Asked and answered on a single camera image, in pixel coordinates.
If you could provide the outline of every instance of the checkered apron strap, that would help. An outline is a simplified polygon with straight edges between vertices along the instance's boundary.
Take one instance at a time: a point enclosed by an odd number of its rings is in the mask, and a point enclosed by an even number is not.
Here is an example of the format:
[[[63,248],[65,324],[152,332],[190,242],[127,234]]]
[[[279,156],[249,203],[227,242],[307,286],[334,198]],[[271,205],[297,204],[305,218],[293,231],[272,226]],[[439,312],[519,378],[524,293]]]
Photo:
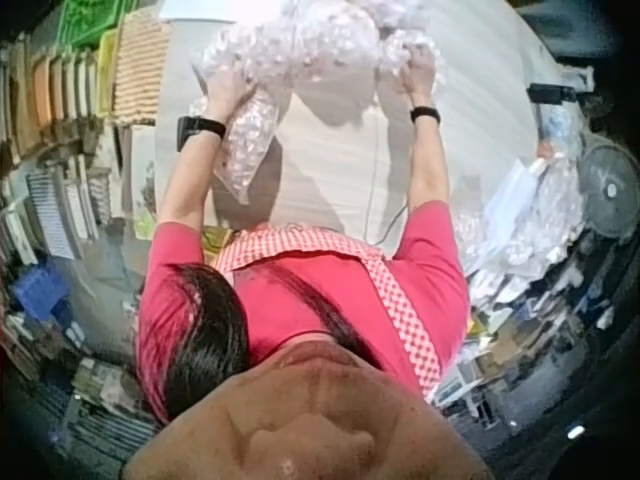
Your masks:
[[[331,230],[286,225],[242,234],[211,266],[227,273],[291,251],[336,252],[360,259],[398,332],[423,395],[430,399],[441,375],[438,357],[411,302],[385,265],[381,250]]]

